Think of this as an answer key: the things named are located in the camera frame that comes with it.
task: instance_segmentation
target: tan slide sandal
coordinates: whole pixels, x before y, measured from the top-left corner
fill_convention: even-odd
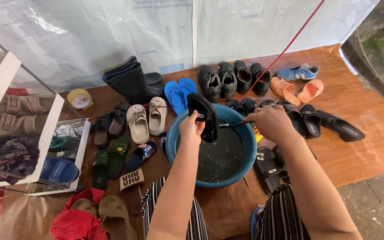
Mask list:
[[[4,113],[16,116],[44,114],[50,111],[55,98],[56,96],[53,94],[5,95],[0,103],[0,119]]]
[[[91,202],[86,198],[78,199],[70,209],[86,211],[91,213],[92,216],[97,216],[96,207],[91,206]]]
[[[3,114],[0,119],[0,140],[19,135],[33,136],[42,133],[47,116],[22,116]]]
[[[136,144],[144,144],[149,141],[146,109],[142,105],[135,104],[128,109],[127,123],[130,127],[131,138]]]
[[[154,97],[149,103],[149,133],[158,136],[164,132],[167,118],[167,103],[161,97]]]
[[[309,81],[305,87],[303,88],[303,91],[297,95],[297,98],[302,103],[307,103],[314,97],[320,95],[324,89],[324,83],[321,80],[314,79]]]
[[[99,203],[102,227],[112,240],[136,240],[137,234],[130,224],[127,205],[117,196],[106,196]]]
[[[296,106],[300,105],[300,100],[294,95],[295,87],[284,79],[273,77],[270,81],[270,88],[282,99],[293,103]]]

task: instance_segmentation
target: clock face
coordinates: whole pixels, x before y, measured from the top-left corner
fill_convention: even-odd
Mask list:
[[[76,108],[85,108],[90,103],[91,103],[91,96],[86,94],[76,95],[72,101],[72,105]]]

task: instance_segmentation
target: blue slide sandal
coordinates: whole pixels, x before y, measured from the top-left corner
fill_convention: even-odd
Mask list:
[[[72,161],[64,158],[46,157],[40,179],[58,184],[66,184],[74,181],[79,170]]]
[[[189,78],[182,78],[179,80],[179,87],[184,94],[185,106],[188,106],[188,100],[187,100],[188,94],[198,93],[198,90],[196,89],[196,84],[194,81],[192,81]]]
[[[254,240],[256,238],[256,234],[257,234],[257,232],[256,232],[256,226],[257,226],[257,216],[256,216],[256,214],[257,214],[257,211],[260,210],[260,209],[263,210],[264,207],[256,208],[254,210],[254,212],[253,212],[253,215],[251,216],[251,240]]]
[[[164,94],[176,115],[186,110],[183,92],[175,81],[169,81],[164,87]]]

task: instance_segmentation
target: blue plastic basin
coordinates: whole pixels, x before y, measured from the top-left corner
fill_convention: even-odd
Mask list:
[[[220,104],[213,104],[217,117],[225,120],[230,124],[237,124],[238,122],[244,120],[244,117],[236,112],[235,110],[226,107]],[[171,124],[166,139],[166,151],[168,161],[173,165],[174,158],[176,157],[176,140],[180,133],[179,125],[188,116],[188,110],[180,113]],[[197,186],[205,188],[223,188],[229,185],[232,185],[238,182],[241,178],[247,174],[247,172],[253,167],[254,159],[256,158],[257,143],[256,137],[253,129],[250,124],[245,124],[243,126],[237,127],[242,141],[244,142],[244,155],[242,158],[242,164],[239,169],[233,174],[230,178],[222,182],[203,182],[196,180],[195,184]]]

